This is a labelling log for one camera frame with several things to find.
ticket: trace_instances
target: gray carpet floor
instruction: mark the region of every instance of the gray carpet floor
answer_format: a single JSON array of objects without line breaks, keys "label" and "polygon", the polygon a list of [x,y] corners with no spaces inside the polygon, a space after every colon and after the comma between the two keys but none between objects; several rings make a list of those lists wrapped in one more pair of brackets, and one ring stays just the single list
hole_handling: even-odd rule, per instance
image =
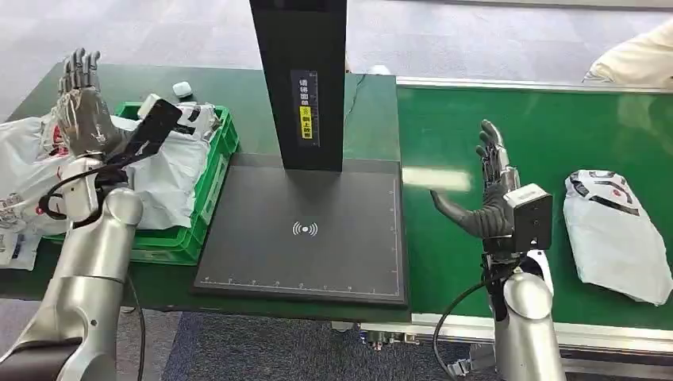
[{"label": "gray carpet floor", "polygon": [[[385,64],[396,75],[562,83],[579,82],[607,48],[671,17],[420,0],[348,4],[353,71]],[[0,10],[0,121],[79,46],[101,50],[112,64],[261,68],[245,0],[0,0]],[[0,352],[36,307],[0,299]],[[146,318],[147,380],[442,379],[426,344],[373,352],[357,333],[326,322],[156,311]],[[119,325],[118,372],[135,379],[137,316],[122,314]],[[466,347],[443,344],[442,351],[464,356]]]}]

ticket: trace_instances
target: green plastic basket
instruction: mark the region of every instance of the green plastic basket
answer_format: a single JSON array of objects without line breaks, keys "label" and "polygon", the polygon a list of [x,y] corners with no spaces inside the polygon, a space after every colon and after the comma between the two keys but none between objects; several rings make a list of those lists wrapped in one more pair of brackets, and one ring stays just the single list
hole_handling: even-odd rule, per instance
[{"label": "green plastic basket", "polygon": [[[119,117],[137,119],[140,105],[139,102],[122,103],[116,108],[115,114]],[[217,197],[225,181],[229,159],[238,148],[238,135],[229,111],[225,107],[216,106],[215,114],[220,118],[221,126],[210,140],[206,169],[194,187],[191,227],[173,226],[163,230],[136,231],[131,260],[188,266],[197,263],[208,226],[213,218]],[[62,241],[63,235],[45,238]]]}]

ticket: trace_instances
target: black stand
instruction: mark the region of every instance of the black stand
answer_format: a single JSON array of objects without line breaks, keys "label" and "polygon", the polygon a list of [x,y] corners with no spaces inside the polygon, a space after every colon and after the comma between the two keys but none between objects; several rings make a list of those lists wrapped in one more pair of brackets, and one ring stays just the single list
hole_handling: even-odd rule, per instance
[{"label": "black stand", "polygon": [[344,160],[346,0],[250,0],[282,156],[235,154],[194,289],[406,307],[399,162]]}]

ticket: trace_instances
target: wireless signal icon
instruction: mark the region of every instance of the wireless signal icon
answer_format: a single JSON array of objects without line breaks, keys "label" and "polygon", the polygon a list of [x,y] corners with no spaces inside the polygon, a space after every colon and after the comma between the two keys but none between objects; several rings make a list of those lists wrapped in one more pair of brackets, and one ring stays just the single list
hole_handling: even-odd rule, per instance
[{"label": "wireless signal icon", "polygon": [[314,222],[311,225],[302,226],[302,224],[297,221],[294,223],[294,225],[292,225],[292,234],[295,236],[298,236],[299,234],[308,234],[312,237],[315,237],[317,234],[317,224]]}]

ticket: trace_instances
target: silver robotic arm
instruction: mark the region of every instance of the silver robotic arm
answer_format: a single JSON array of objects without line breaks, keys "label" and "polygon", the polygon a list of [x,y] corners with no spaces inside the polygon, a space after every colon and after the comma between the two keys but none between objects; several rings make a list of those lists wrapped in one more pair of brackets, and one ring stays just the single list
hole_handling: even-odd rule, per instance
[{"label": "silver robotic arm", "polygon": [[[159,100],[133,133],[117,130],[98,88],[98,57],[78,49],[64,64],[56,112],[77,159],[40,208],[69,227],[38,311],[0,357],[3,381],[116,379],[117,319],[143,213],[123,167],[156,153],[182,113]],[[64,213],[52,209],[54,197]]]},{"label": "silver robotic arm", "polygon": [[[489,121],[481,126],[483,146],[476,151],[483,167],[483,208],[465,210],[434,190],[430,193],[444,216],[483,240],[483,285],[494,317],[500,376],[506,381],[565,381],[544,254],[551,245],[552,197],[535,184],[521,187],[501,133]],[[455,378],[470,367],[470,360],[464,360],[444,370]]]}]

